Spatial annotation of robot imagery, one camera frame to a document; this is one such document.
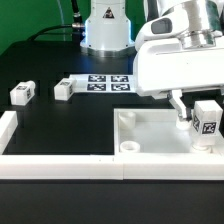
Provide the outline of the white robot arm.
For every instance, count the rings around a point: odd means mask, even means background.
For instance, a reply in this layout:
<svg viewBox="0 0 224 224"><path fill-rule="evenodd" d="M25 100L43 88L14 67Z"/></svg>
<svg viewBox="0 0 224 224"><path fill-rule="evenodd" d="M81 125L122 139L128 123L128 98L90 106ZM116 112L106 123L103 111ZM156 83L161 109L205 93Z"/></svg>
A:
<svg viewBox="0 0 224 224"><path fill-rule="evenodd" d="M224 87L224 34L220 15L224 0L144 0L146 14L156 12L130 39L130 21L120 0L92 0L80 43L85 53L115 56L136 50L135 90L140 96L167 97L188 120L184 92Z"/></svg>

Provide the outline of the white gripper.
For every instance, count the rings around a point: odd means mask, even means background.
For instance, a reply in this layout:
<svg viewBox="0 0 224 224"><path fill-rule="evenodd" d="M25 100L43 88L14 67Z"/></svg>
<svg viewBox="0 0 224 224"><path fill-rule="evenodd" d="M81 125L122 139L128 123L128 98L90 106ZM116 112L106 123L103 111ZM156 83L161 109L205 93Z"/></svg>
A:
<svg viewBox="0 0 224 224"><path fill-rule="evenodd" d="M215 31L213 46L184 48L180 35L188 28L186 13L170 13L145 23L136 37L133 62L136 93L163 98L169 92L169 102L181 120L188 118L182 91L224 86L224 36Z"/></svg>

